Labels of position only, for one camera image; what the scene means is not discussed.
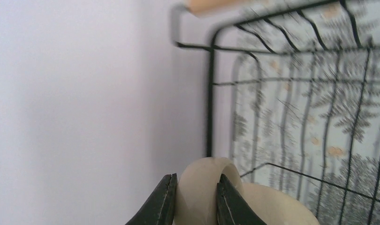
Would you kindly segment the beige floral mug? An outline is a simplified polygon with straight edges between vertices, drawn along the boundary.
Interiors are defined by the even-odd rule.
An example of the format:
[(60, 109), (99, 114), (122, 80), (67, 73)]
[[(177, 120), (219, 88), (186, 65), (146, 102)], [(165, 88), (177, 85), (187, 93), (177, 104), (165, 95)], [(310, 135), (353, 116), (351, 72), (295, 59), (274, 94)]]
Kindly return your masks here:
[(293, 197), (271, 187), (243, 183), (237, 167), (224, 157), (205, 157), (186, 167), (176, 189), (175, 224), (218, 225), (216, 189), (222, 174), (266, 225), (319, 224)]

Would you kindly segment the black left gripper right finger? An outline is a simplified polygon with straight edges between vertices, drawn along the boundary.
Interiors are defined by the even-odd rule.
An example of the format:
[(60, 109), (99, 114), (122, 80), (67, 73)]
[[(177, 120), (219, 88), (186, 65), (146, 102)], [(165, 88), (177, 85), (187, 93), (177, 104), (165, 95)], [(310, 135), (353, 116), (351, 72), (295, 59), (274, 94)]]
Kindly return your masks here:
[(224, 174), (217, 183), (216, 202), (220, 225), (266, 225)]

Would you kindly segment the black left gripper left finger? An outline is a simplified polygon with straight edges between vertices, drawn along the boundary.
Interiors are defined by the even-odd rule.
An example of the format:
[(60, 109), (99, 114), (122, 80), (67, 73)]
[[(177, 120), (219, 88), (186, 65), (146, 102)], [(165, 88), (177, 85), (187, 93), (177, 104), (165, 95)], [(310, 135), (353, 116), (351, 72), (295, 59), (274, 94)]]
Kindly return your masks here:
[(172, 225), (177, 183), (176, 173), (165, 175), (126, 225)]

